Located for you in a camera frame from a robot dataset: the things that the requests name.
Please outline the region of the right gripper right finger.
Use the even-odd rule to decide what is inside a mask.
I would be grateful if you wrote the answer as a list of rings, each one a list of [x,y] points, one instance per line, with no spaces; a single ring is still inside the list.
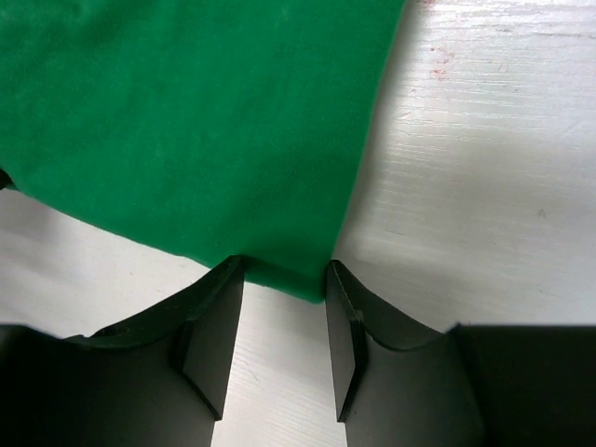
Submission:
[[[435,331],[327,268],[336,412],[351,446],[591,446],[591,326]]]

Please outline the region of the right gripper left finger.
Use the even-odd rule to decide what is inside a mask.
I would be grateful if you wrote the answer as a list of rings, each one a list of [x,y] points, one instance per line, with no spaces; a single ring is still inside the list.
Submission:
[[[224,403],[245,269],[233,256],[86,337],[1,329],[5,446],[208,446]]]

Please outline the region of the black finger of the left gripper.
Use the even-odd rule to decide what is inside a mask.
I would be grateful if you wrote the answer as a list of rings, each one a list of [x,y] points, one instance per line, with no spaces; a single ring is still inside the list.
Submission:
[[[16,186],[13,183],[12,179],[3,170],[0,170],[0,189],[16,190]]]

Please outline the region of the green t shirt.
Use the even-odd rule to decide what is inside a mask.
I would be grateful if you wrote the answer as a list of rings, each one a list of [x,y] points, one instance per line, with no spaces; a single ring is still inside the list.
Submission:
[[[85,223],[317,303],[401,1],[5,1],[1,169]]]

